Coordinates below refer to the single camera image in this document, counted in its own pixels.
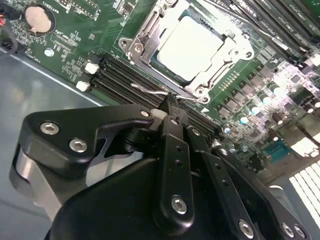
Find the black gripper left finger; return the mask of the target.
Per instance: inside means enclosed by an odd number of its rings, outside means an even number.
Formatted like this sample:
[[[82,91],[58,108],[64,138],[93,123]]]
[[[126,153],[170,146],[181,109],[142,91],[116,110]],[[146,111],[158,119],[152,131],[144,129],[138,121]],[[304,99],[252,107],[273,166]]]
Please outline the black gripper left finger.
[[[127,104],[31,113],[22,122],[15,171],[53,223],[73,196],[140,160],[180,160],[190,170],[175,100],[169,95],[151,111]],[[182,235],[195,219],[192,185],[159,186],[154,221],[166,234]]]

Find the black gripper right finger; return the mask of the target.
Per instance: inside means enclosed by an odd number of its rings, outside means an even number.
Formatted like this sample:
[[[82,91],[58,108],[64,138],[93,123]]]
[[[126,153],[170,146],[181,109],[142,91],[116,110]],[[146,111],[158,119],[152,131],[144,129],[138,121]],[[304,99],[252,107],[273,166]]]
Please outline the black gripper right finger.
[[[221,127],[212,123],[204,131],[183,100],[174,101],[177,120],[183,124],[206,183],[217,196],[224,239],[310,240],[308,230],[266,187],[224,146]]]

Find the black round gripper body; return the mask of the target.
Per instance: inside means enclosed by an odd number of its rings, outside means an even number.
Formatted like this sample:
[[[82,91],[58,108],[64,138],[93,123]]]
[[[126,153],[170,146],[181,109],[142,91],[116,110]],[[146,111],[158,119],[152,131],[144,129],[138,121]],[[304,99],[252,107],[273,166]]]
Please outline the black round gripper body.
[[[139,160],[70,198],[56,215],[49,240],[169,240],[154,221],[160,183],[193,187],[195,218],[181,240],[231,240],[220,208],[202,179],[181,160]]]

